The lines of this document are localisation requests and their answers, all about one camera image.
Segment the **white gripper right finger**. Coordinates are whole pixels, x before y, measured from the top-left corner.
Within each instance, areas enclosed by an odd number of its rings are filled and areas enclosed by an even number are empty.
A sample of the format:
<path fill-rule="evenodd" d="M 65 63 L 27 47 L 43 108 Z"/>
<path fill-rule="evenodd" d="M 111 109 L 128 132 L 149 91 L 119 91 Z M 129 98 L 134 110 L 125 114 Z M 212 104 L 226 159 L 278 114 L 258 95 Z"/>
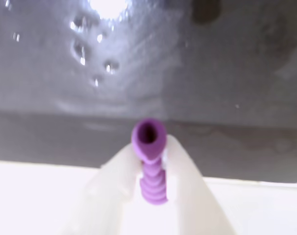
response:
<path fill-rule="evenodd" d="M 236 231 L 202 173 L 172 135 L 166 147 L 167 198 L 175 207 L 179 235 L 234 235 Z"/>

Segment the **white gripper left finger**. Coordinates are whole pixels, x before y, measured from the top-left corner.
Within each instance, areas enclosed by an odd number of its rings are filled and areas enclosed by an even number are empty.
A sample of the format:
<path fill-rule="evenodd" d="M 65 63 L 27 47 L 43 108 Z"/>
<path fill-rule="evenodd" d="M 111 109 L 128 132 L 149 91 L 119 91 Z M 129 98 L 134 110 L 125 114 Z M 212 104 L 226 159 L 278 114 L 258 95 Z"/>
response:
<path fill-rule="evenodd" d="M 133 199 L 141 171 L 141 161 L 126 145 L 84 187 L 61 234 L 120 234 L 124 205 Z"/>

